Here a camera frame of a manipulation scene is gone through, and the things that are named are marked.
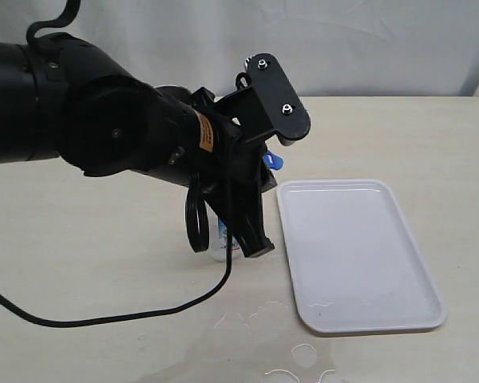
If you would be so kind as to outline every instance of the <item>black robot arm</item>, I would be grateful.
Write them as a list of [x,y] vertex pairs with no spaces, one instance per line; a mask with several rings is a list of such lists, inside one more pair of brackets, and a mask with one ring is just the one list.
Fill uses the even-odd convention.
[[0,43],[0,163],[60,156],[85,176],[129,170],[179,184],[188,188],[195,251],[208,247],[204,201],[245,256],[273,249],[263,229],[261,194],[275,186],[263,162],[265,141],[276,135],[289,145],[310,129],[277,60],[267,53],[248,59],[237,90],[218,101],[205,88],[153,88],[87,41],[35,37],[41,28],[67,26],[79,6],[69,0],[58,19],[34,23],[27,45]]

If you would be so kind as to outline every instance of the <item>orange warning label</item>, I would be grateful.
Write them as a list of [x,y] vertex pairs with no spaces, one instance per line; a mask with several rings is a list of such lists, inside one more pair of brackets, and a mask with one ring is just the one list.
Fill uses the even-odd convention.
[[200,123],[200,147],[207,152],[213,151],[213,127],[204,114],[195,111]]

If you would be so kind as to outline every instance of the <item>plastic tray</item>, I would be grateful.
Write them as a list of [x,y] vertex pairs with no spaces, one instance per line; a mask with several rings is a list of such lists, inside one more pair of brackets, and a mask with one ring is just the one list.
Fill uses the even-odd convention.
[[391,190],[376,180],[277,190],[301,319],[320,333],[425,330],[446,309]]

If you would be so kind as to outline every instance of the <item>beige table surface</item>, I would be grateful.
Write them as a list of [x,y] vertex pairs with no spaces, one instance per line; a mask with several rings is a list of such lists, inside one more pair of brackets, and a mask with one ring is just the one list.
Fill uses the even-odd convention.
[[[309,137],[271,145],[285,159],[278,180],[389,184],[449,308],[441,329],[309,334],[295,314],[271,191],[264,206],[276,250],[236,262],[224,290],[190,311],[52,330],[0,307],[0,383],[479,383],[479,98],[304,102]],[[56,319],[202,294],[224,265],[190,251],[184,194],[133,173],[86,179],[62,160],[0,165],[0,291]]]

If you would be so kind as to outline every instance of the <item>white backdrop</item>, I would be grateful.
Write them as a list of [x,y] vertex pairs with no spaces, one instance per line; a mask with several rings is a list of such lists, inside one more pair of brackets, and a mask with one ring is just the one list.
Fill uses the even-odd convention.
[[[1,0],[0,41],[24,42],[64,3]],[[479,0],[83,0],[69,32],[152,85],[218,94],[262,51],[303,95],[468,95],[479,84]]]

